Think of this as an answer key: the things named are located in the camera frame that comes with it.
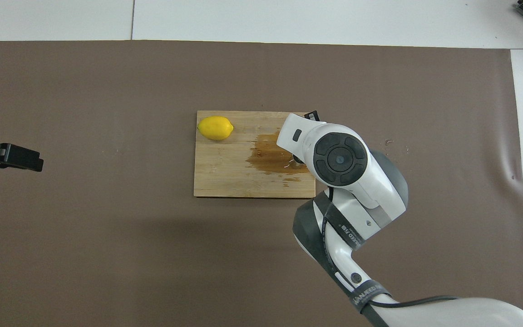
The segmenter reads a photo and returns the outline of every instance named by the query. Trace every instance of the lemon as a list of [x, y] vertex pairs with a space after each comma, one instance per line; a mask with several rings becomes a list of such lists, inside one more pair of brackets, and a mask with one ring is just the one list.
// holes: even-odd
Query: lemon
[[222, 116], [210, 116], [199, 122], [197, 129], [208, 139], [226, 139], [233, 132], [231, 122]]

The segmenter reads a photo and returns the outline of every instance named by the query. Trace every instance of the wooden cutting board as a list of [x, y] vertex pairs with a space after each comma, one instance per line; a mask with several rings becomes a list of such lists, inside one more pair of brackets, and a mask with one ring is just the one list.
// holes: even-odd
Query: wooden cutting board
[[193, 195], [239, 198], [316, 196], [316, 183], [306, 166], [290, 162], [292, 154], [276, 145], [288, 114], [198, 111], [197, 124], [209, 116], [224, 116], [231, 121], [234, 130], [227, 139], [213, 141], [195, 128]]

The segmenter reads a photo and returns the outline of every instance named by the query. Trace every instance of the brown surface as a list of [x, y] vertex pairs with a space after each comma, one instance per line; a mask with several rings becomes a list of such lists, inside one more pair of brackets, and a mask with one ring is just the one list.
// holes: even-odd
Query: brown surface
[[396, 162], [409, 209], [355, 257], [395, 298], [523, 309], [508, 50], [10, 42], [0, 142], [45, 164], [0, 170], [0, 326], [365, 325], [292, 236], [305, 200], [193, 197], [195, 112], [227, 108], [319, 110]]
[[313, 198], [316, 180], [305, 165], [278, 147], [289, 112], [199, 110], [197, 124], [224, 116], [234, 125], [227, 139], [213, 141], [195, 131], [196, 197]]

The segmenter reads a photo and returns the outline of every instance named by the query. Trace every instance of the black velcro strap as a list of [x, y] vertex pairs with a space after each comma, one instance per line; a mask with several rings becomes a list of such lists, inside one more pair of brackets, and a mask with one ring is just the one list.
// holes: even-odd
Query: black velcro strap
[[314, 202], [318, 206], [318, 209], [320, 209], [322, 215], [324, 215], [326, 221], [330, 222], [330, 225], [336, 230], [337, 234], [340, 235], [352, 250], [358, 250], [358, 248], [365, 243], [365, 239], [357, 233], [352, 227], [352, 224], [337, 207], [334, 206], [334, 203], [330, 202], [324, 192], [320, 192], [320, 194], [314, 198]]
[[363, 308], [365, 308], [369, 301], [380, 294], [390, 295], [386, 288], [379, 282], [369, 279], [355, 288], [348, 298], [352, 305], [362, 314]]

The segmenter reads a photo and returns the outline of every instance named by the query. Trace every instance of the black cable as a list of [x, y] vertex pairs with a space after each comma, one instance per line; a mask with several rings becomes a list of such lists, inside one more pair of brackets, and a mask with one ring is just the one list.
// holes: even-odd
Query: black cable
[[414, 301], [402, 302], [402, 303], [380, 303], [380, 302], [371, 301], [371, 302], [369, 302], [369, 304], [371, 304], [372, 306], [381, 307], [381, 308], [404, 308], [404, 307], [418, 306], [419, 304], [425, 304], [425, 303], [429, 303], [429, 302], [457, 300], [458, 298], [459, 297], [457, 297], [457, 296], [440, 295], [440, 296], [427, 297], [427, 298], [422, 298], [421, 300], [414, 300]]

